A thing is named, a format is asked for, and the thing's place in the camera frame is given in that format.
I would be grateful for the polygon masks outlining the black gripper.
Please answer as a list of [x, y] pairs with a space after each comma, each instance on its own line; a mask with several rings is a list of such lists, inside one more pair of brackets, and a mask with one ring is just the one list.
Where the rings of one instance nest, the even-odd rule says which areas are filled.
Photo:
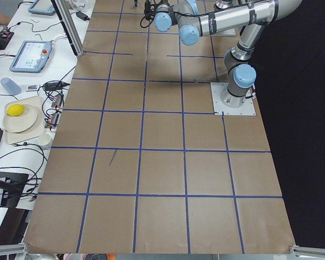
[[154, 16], [156, 13], [156, 7], [157, 7], [157, 3], [155, 0], [153, 0], [153, 3], [151, 3], [151, 0], [145, 0], [144, 15]]

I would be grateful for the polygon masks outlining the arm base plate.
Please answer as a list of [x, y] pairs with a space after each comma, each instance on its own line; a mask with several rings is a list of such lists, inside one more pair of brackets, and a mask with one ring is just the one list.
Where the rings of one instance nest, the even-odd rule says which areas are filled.
[[255, 116], [250, 89], [245, 96], [235, 97], [228, 92], [228, 83], [211, 82], [214, 115]]
[[235, 29], [228, 29], [224, 31], [218, 31], [215, 33], [215, 36], [221, 36], [221, 37], [235, 37], [236, 31]]

